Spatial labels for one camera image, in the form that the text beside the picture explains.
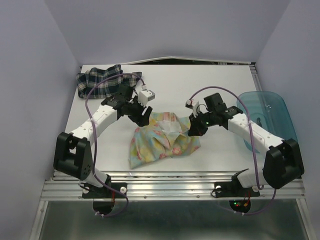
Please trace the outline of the pastel tie-dye skirt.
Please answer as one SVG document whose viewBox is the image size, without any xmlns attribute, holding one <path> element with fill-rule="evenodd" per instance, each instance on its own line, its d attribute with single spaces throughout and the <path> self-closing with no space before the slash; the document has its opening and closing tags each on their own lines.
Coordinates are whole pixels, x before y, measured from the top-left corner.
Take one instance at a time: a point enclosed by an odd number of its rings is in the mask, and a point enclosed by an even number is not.
<svg viewBox="0 0 320 240">
<path fill-rule="evenodd" d="M 166 158 L 189 156 L 201 147 L 198 136 L 189 136 L 187 116 L 173 112 L 153 112 L 149 125 L 137 127 L 129 147 L 129 167 L 136 169 Z"/>
</svg>

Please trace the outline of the navy plaid skirt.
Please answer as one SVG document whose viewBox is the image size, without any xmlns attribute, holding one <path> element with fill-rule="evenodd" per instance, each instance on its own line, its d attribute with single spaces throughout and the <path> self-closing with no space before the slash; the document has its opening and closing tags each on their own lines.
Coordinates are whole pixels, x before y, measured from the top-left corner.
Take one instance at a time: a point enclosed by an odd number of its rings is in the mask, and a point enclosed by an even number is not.
<svg viewBox="0 0 320 240">
<path fill-rule="evenodd" d="M 142 78 L 141 71 L 125 73 L 120 64 L 107 69 L 93 67 L 76 75 L 77 94 L 81 99 L 104 99 L 114 95 L 120 85 L 136 87 Z"/>
</svg>

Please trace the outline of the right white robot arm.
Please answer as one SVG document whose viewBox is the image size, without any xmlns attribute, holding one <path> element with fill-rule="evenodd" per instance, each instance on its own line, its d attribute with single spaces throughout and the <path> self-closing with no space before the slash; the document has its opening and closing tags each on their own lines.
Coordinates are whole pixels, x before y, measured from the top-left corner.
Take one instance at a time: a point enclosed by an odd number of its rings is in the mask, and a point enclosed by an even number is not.
<svg viewBox="0 0 320 240">
<path fill-rule="evenodd" d="M 254 164 L 253 169 L 244 169 L 232 176 L 222 191 L 230 190 L 242 195 L 253 186 L 269 185 L 278 190 L 305 173 L 298 142 L 292 138 L 283 139 L 249 119 L 236 106 L 227 107 L 219 93 L 204 98 L 206 112 L 201 112 L 199 102 L 188 99 L 185 106 L 192 110 L 189 116 L 188 135 L 203 136 L 209 127 L 219 126 L 251 142 L 252 152 L 264 155 L 262 167 Z"/>
</svg>

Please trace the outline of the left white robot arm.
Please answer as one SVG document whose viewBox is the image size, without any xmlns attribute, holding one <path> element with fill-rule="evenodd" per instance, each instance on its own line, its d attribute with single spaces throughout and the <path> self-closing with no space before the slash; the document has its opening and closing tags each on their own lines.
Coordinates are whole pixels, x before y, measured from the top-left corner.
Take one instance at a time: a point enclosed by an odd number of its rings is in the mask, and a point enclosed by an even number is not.
<svg viewBox="0 0 320 240">
<path fill-rule="evenodd" d="M 149 124 L 152 108 L 147 104 L 155 98 L 155 93 L 145 86 L 133 95 L 134 87 L 120 85 L 118 91 L 105 98 L 95 113 L 70 133 L 62 132 L 57 136 L 53 167 L 55 170 L 72 176 L 94 186 L 100 197 L 111 193 L 111 177 L 98 170 L 96 153 L 98 137 L 123 116 L 139 127 Z"/>
</svg>

